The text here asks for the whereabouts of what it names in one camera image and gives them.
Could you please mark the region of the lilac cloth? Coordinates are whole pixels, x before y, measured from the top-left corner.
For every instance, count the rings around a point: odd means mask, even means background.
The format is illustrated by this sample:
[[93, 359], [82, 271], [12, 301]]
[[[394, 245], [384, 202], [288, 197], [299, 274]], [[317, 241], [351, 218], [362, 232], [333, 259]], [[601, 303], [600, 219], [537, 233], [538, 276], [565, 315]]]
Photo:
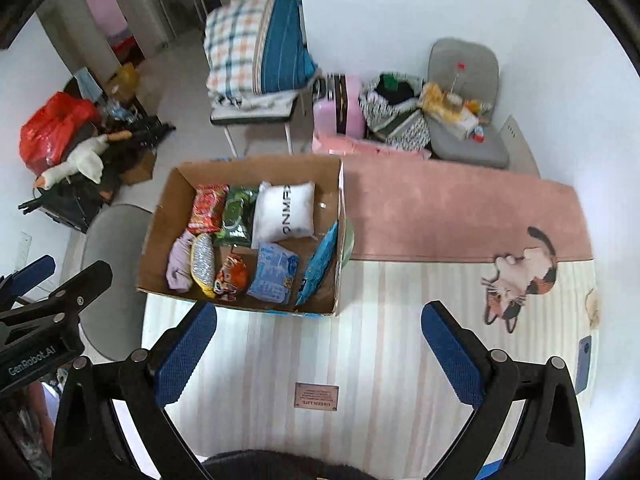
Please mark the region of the lilac cloth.
[[184, 294], [193, 284], [191, 275], [191, 248], [195, 236], [185, 230], [176, 238], [169, 252], [165, 278], [168, 287]]

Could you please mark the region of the orange snack bag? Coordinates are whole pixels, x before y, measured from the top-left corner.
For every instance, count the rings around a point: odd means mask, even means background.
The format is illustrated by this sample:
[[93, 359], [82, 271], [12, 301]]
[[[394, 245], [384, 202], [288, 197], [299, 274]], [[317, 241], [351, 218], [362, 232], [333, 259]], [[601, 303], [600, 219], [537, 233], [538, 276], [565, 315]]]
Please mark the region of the orange snack bag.
[[214, 281], [214, 296], [224, 301], [235, 301], [247, 290], [250, 272], [243, 259], [229, 254], [222, 263]]

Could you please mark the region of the light blue tissue pack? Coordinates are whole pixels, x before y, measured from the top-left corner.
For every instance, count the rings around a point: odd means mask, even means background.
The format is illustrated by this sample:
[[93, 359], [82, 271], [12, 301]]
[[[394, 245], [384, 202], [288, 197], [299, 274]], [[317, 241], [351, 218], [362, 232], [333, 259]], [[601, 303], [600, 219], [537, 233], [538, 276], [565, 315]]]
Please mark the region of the light blue tissue pack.
[[299, 256], [295, 252], [276, 243], [262, 243], [247, 295], [270, 304], [288, 304], [298, 266]]

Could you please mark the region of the red jacket print snack pack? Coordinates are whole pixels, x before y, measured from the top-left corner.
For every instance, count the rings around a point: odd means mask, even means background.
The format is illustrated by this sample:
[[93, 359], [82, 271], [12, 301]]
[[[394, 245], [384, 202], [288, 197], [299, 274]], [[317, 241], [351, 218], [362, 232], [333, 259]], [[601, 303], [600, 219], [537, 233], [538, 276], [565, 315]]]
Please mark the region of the red jacket print snack pack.
[[193, 234], [217, 233], [229, 192], [228, 185], [199, 185], [192, 204], [188, 230]]

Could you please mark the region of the blue fish plush toy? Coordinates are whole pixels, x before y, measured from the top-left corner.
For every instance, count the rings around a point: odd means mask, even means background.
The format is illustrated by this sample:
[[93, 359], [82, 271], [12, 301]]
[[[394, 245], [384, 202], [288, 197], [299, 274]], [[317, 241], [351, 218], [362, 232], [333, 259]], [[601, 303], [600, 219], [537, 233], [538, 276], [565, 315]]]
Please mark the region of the blue fish plush toy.
[[296, 307], [300, 307], [311, 298], [311, 296], [320, 287], [326, 271], [329, 270], [329, 265], [333, 258], [334, 250], [337, 245], [338, 235], [338, 221], [335, 221], [331, 229], [326, 232], [326, 235], [322, 238], [322, 241], [318, 245], [316, 252], [309, 260], [304, 275], [303, 281], [300, 283], [300, 287], [297, 291], [295, 298]]

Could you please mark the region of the white soft pillow pack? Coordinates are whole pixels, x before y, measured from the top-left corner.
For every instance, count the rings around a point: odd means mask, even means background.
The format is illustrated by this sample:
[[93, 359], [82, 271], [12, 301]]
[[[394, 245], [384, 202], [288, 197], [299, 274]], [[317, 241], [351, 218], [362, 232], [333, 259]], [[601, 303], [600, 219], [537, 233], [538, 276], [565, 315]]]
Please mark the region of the white soft pillow pack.
[[314, 182], [259, 185], [254, 210], [252, 244], [280, 242], [314, 235]]

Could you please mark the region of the dark blue phone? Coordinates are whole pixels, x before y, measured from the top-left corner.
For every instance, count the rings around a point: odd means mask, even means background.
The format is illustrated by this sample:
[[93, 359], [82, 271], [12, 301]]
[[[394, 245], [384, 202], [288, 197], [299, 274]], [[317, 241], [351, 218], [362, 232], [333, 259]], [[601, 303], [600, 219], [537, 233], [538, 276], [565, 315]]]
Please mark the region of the dark blue phone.
[[575, 392], [582, 393], [588, 387], [592, 350], [592, 336], [585, 336], [579, 341], [575, 377]]

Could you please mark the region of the small brown cardboard box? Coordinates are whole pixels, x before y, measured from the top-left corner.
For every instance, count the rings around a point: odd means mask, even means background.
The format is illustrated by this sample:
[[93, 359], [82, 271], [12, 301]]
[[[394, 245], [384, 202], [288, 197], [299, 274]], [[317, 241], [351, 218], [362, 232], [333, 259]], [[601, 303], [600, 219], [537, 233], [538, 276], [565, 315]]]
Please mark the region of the small brown cardboard box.
[[133, 186], [153, 179], [157, 154], [154, 150], [145, 150], [130, 169], [120, 175], [123, 185]]

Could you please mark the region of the green wet wipes pack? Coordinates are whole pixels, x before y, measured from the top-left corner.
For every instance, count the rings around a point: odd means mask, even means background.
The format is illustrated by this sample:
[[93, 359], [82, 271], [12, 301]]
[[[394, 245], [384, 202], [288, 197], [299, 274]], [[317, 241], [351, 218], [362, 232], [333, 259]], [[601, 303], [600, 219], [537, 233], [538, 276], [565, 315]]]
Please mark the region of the green wet wipes pack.
[[216, 246], [250, 247], [258, 193], [258, 188], [230, 186], [221, 216], [221, 228], [216, 234]]

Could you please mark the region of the yellow bag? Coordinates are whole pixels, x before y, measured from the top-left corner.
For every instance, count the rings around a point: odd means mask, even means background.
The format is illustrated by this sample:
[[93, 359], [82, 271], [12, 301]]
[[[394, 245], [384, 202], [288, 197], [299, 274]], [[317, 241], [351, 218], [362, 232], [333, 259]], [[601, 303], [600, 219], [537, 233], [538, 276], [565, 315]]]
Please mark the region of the yellow bag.
[[119, 67], [105, 86], [107, 95], [119, 102], [129, 102], [136, 96], [140, 76], [132, 63]]

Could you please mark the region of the pink packaged bedding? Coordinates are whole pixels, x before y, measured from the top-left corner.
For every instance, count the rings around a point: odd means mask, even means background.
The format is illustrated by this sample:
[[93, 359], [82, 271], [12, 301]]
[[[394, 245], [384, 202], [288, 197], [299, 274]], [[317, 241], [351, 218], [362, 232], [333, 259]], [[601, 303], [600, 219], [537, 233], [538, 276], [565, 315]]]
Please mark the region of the pink packaged bedding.
[[311, 149], [314, 154], [322, 155], [361, 155], [361, 156], [397, 156], [420, 160], [430, 159], [429, 150], [405, 151], [399, 148], [364, 139], [354, 139], [342, 134], [324, 134], [315, 132], [312, 137]]

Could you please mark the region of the white metal chair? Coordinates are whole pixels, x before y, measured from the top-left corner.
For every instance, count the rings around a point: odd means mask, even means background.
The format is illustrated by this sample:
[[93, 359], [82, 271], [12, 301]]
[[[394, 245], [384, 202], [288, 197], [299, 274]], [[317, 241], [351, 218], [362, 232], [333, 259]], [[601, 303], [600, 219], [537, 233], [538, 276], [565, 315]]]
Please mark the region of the white metal chair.
[[247, 126], [255, 124], [280, 124], [284, 130], [286, 148], [288, 154], [294, 154], [292, 141], [292, 121], [298, 108], [303, 115], [307, 115], [308, 103], [311, 98], [310, 90], [296, 93], [292, 99], [277, 102], [267, 107], [255, 107], [250, 110], [242, 110], [237, 107], [213, 107], [209, 113], [209, 122], [213, 127], [221, 127], [224, 130], [231, 154], [234, 158], [240, 155], [232, 139], [231, 126]]

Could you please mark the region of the pink suitcase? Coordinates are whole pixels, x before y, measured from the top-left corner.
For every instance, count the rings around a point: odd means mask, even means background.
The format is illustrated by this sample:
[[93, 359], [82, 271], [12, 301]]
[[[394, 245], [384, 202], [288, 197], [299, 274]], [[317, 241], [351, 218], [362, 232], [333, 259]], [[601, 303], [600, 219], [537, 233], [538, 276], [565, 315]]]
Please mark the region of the pink suitcase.
[[314, 131], [362, 139], [366, 122], [359, 104], [362, 82], [357, 76], [327, 74], [312, 86]]

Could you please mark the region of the clear plastic bottle red cap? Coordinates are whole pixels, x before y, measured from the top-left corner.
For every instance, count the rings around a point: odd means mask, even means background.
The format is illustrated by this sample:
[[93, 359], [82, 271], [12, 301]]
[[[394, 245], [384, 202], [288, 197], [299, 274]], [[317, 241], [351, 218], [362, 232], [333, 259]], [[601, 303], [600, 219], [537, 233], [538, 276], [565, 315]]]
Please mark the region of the clear plastic bottle red cap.
[[450, 93], [456, 92], [456, 85], [458, 83], [458, 80], [459, 80], [460, 76], [465, 71], [465, 69], [466, 69], [466, 65], [463, 62], [459, 62], [457, 64], [456, 73], [454, 74], [454, 80], [452, 81], [451, 87], [450, 87], [450, 90], [449, 90]]

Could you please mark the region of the plaid and blue bedding pile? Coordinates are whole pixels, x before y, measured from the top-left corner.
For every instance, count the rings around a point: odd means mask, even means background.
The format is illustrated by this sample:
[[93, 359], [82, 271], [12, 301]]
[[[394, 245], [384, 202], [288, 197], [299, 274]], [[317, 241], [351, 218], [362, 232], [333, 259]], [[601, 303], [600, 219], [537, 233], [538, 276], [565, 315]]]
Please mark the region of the plaid and blue bedding pile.
[[318, 72], [298, 0], [232, 0], [207, 15], [203, 49], [208, 95], [224, 105], [305, 89]]

